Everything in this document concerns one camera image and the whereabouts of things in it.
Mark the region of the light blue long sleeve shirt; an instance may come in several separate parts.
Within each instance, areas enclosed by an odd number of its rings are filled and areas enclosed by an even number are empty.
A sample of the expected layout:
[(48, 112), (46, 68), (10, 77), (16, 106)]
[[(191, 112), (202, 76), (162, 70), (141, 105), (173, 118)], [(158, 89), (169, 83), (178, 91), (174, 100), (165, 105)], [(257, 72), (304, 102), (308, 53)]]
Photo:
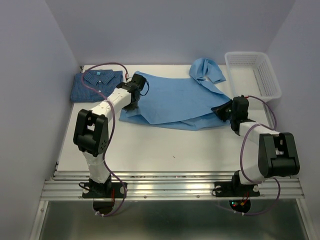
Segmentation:
[(217, 88), (226, 81), (219, 66), (208, 58), (195, 60), (188, 78), (165, 78), (137, 71), (149, 83), (148, 93), (135, 110), (122, 110), (122, 122), (159, 128), (198, 131), (225, 126), (212, 111), (230, 101)]

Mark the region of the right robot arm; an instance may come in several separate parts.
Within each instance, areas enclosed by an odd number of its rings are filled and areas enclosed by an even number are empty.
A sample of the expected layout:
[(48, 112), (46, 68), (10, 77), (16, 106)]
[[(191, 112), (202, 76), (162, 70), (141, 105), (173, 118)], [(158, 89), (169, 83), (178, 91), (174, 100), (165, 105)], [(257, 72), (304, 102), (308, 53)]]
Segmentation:
[[(226, 197), (258, 197), (259, 184), (272, 177), (291, 177), (300, 172), (300, 162), (292, 133), (278, 132), (274, 128), (249, 119), (249, 100), (237, 96), (227, 103), (211, 109), (223, 122), (243, 138), (240, 148), (240, 169), (230, 181), (216, 181), (212, 195)], [(255, 165), (244, 167), (246, 141), (258, 146)]]

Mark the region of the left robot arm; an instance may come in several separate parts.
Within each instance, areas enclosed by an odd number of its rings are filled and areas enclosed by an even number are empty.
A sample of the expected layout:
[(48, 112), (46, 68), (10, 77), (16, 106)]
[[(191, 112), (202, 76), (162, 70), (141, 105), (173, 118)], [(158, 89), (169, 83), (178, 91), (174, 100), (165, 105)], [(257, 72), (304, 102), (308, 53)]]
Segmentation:
[(110, 198), (113, 194), (122, 196), (119, 183), (112, 184), (112, 174), (106, 167), (105, 153), (115, 131), (116, 114), (121, 110), (138, 108), (141, 91), (148, 85), (146, 78), (134, 74), (130, 81), (121, 82), (113, 92), (90, 110), (78, 112), (73, 143), (85, 157), (88, 182), (81, 182), (84, 199)]

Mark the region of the blue plaid folded shirt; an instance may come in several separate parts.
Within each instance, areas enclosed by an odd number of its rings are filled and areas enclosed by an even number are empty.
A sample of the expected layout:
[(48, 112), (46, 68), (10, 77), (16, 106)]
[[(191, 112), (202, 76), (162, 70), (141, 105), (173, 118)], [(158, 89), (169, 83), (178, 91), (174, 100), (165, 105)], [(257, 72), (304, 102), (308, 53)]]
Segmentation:
[(74, 77), (74, 82), (70, 94), (70, 100), (73, 103), (95, 103), (101, 102), (104, 98), (93, 91), (102, 93), (105, 97), (112, 94), (118, 84), (123, 81), (122, 71), (107, 70), (89, 70), (83, 77), (83, 82), (89, 89), (82, 83), (82, 73), (77, 73)]

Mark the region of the white plastic mesh basket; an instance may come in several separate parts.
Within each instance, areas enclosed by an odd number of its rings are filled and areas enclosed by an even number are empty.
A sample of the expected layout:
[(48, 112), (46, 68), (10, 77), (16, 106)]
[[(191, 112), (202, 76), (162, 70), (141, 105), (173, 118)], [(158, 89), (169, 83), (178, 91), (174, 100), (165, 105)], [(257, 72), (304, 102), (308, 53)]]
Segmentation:
[(227, 52), (224, 58), (235, 97), (252, 95), (265, 102), (281, 98), (278, 79), (265, 53), (233, 51)]

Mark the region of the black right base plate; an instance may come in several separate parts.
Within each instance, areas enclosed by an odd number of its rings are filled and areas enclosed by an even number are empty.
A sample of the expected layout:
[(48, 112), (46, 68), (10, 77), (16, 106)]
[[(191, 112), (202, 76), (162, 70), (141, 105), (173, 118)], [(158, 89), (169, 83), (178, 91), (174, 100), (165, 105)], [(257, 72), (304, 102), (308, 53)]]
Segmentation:
[(250, 197), (259, 197), (260, 192), (254, 191), (256, 185), (233, 184), (231, 181), (214, 182), (214, 193), (218, 198), (242, 198), (249, 194)]

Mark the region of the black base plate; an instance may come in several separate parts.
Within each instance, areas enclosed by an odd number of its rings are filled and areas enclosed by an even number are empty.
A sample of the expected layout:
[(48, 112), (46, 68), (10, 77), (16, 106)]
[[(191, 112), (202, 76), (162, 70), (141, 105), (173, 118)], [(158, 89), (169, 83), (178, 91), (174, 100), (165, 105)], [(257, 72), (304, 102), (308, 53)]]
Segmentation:
[(218, 198), (242, 198), (249, 194), (250, 197), (259, 197), (260, 192), (254, 191), (256, 185), (233, 184), (231, 181), (214, 182), (214, 193)]
[(89, 182), (80, 182), (79, 185), (82, 188), (83, 199), (122, 199), (125, 195), (124, 187), (120, 182), (112, 183), (110, 189), (104, 193), (97, 193), (90, 189)]

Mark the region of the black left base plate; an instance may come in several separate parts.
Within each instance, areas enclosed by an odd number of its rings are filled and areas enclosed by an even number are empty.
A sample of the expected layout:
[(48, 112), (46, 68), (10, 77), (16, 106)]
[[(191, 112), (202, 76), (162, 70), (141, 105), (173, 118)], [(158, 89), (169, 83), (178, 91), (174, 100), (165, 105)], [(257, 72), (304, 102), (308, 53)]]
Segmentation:
[(125, 195), (124, 187), (120, 182), (112, 183), (110, 189), (104, 193), (97, 193), (90, 189), (89, 182), (80, 182), (79, 185), (82, 188), (83, 199), (122, 199)]

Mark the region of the aluminium mounting rail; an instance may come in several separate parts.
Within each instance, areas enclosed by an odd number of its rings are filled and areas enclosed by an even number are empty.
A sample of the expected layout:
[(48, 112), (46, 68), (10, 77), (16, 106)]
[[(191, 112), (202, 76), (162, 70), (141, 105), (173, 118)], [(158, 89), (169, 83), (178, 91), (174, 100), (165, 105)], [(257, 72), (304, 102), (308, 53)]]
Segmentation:
[[(120, 172), (119, 178), (127, 183), (128, 201), (157, 200), (215, 200), (212, 190), (215, 182), (229, 181), (231, 171), (203, 172)], [(86, 171), (58, 171), (44, 183), (42, 201), (82, 200), (83, 190), (78, 186), (88, 176)], [(297, 177), (266, 180), (259, 185), (260, 199), (303, 199), (304, 192)]]

